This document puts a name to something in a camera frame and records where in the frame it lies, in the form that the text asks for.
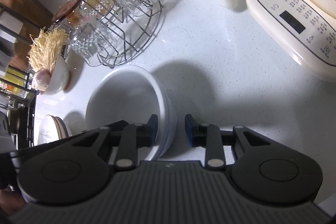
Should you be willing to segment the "person left hand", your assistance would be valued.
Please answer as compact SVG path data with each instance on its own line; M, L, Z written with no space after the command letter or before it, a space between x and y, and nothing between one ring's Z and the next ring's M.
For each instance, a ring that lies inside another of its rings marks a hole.
M10 190L1 190L1 209L7 214L12 215L26 203L21 194Z

